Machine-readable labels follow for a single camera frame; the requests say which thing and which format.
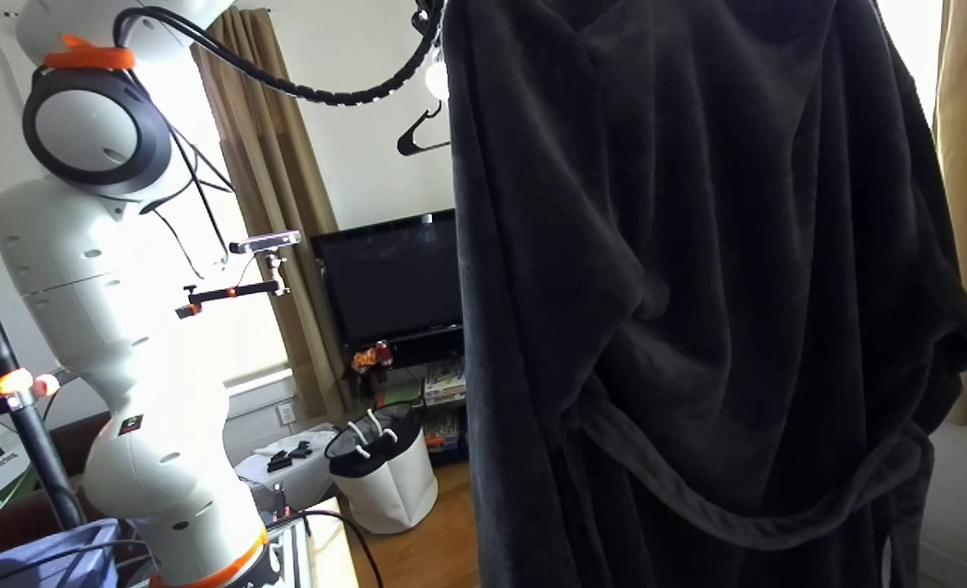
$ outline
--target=cable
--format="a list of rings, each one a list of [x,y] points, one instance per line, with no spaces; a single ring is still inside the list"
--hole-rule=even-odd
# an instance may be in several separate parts
[[[51,394],[47,410],[39,412],[43,421],[51,421],[56,400],[58,400],[58,391]],[[0,499],[0,514],[3,514],[3,510],[12,502],[12,498],[29,483],[29,478],[34,478],[34,466],[27,466],[27,471],[12,481],[12,486],[11,486],[6,498]]]
[[[12,481],[12,486],[11,486],[6,498],[0,499],[0,514],[12,502],[12,498],[19,493],[19,486],[29,483],[29,475],[34,475],[34,466],[27,466],[27,471]]]
[[[229,190],[229,194],[237,194],[237,185],[234,185],[234,180],[194,144],[194,140],[187,140],[190,147],[194,147],[194,155],[195,155],[195,161],[204,161],[212,173],[215,173],[215,180]]]
[[[72,559],[72,561],[66,565],[66,573],[63,573],[58,582],[56,582],[58,588],[68,585],[68,577],[72,577],[72,573],[78,569],[78,561],[82,561],[82,559]],[[115,561],[115,569],[125,573],[128,565],[143,565],[143,561],[153,561],[153,559],[143,551],[143,557],[130,557],[130,559]]]
[[[167,206],[169,201],[182,196],[194,182],[195,182],[195,180],[190,177],[190,180],[187,180],[179,190],[174,190],[169,196],[161,196],[161,201],[148,204],[148,206],[141,208],[141,217],[158,214],[158,208]]]
[[[414,54],[410,56],[410,61],[402,70],[395,70],[395,74],[390,74],[386,82],[362,89],[362,92],[322,92],[322,89],[307,89],[307,85],[296,85],[287,78],[274,78],[268,71],[262,71],[254,61],[237,56],[234,49],[226,49],[223,42],[215,42],[207,29],[199,29],[195,24],[190,24],[179,13],[169,13],[164,7],[130,7],[120,11],[115,19],[115,47],[125,47],[134,19],[148,18],[158,24],[174,27],[178,32],[190,36],[194,42],[207,47],[211,54],[215,54],[223,61],[229,61],[234,70],[244,71],[248,78],[254,78],[258,85],[268,85],[274,92],[304,97],[304,101],[322,101],[322,105],[371,105],[379,101],[386,94],[393,94],[395,89],[402,89],[414,70],[425,61],[425,56],[432,54],[432,42],[439,40],[440,29],[440,0],[432,0],[432,11],[422,11],[422,42],[414,47]]]
[[[115,550],[115,545],[143,545],[143,544],[115,538],[115,544],[96,544],[96,545],[63,550],[63,551],[53,551],[47,559],[36,559],[36,561],[27,561],[19,569],[3,573],[0,582],[17,577],[17,575],[27,575],[29,569],[39,569],[39,565],[56,561],[56,559],[68,559],[68,557],[82,557],[82,551],[100,551],[100,550]]]
[[[153,217],[164,222],[164,228],[169,231],[169,240],[179,246],[182,259],[187,259],[187,267],[194,270],[195,280],[204,280],[187,242],[179,240],[178,226],[169,226],[167,217],[161,217],[161,208],[153,208]]]
[[[195,180],[199,185],[207,185],[207,190],[215,190],[215,194],[234,194],[229,185],[223,185],[223,182],[211,182],[211,180]]]
[[[118,559],[115,569],[125,577],[125,569],[130,565],[158,565],[153,551],[143,544],[143,532],[134,525],[134,520],[118,520],[120,523],[120,538],[134,538],[141,550],[125,551],[128,559]]]
[[[148,85],[134,74],[134,71],[128,71],[125,78],[130,78],[130,85],[139,89],[139,92],[143,92],[143,97],[153,105],[153,111],[164,118],[164,111],[158,109],[158,101],[153,101],[153,94],[148,92]],[[195,185],[195,196],[199,196],[199,204],[204,204],[204,208],[207,208],[207,217],[211,217],[211,226],[212,226],[212,231],[215,231],[215,240],[220,240],[220,247],[223,247],[223,256],[229,251],[226,247],[226,234],[223,234],[223,228],[220,228],[220,220],[215,220],[215,208],[212,208],[212,204],[211,204],[211,196],[204,194],[204,182],[199,182],[199,177],[195,177],[195,165],[199,161],[207,161],[207,156],[199,156],[199,161],[194,161],[190,156],[190,140],[187,140],[187,134],[179,134],[169,120],[167,120],[167,134],[169,134],[169,140],[178,144],[178,152],[179,152],[179,156],[182,156],[182,167],[187,167],[187,173],[190,173],[190,182]]]
[[[243,283],[243,280],[244,280],[244,274],[248,274],[251,260],[254,260],[254,259],[244,259],[244,267],[243,267],[243,274],[237,278],[237,283]]]
[[[350,516],[335,514],[335,510],[296,510],[292,516],[271,523],[268,528],[287,525],[296,520],[307,523],[310,516],[340,520],[348,528],[353,528],[358,544],[362,545],[365,561],[374,565],[375,585],[386,588],[379,561],[375,561],[374,550],[365,545],[362,528]]]

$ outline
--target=blue bin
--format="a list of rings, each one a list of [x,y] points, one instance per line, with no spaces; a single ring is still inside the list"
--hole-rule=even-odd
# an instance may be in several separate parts
[[[12,545],[0,551],[0,588],[56,588],[63,577],[66,588],[115,588],[118,569],[111,544],[118,538],[118,528],[118,520],[96,520],[36,544]]]

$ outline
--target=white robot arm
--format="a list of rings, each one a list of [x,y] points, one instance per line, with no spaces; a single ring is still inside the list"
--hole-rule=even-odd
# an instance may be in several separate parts
[[[207,27],[226,5],[169,11]],[[19,42],[34,61],[66,32],[111,47],[128,7],[139,0],[29,0]],[[134,24],[125,47],[141,78],[190,60],[153,24]],[[111,412],[87,464],[88,499],[141,528],[161,585],[271,585],[268,528],[223,450],[229,394],[179,342],[174,283],[143,260],[139,208],[182,182],[167,120],[120,71],[47,70],[22,124],[53,177],[0,196],[0,251],[58,363]]]

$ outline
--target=tv screen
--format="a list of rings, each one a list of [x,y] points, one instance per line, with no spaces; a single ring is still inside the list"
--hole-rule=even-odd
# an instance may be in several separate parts
[[[345,345],[460,326],[455,214],[314,240]]]

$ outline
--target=dark gray bathrobe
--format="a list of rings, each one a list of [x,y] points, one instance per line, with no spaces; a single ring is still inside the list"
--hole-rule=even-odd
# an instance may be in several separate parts
[[[868,0],[452,0],[444,54],[482,582],[911,585],[967,293]]]

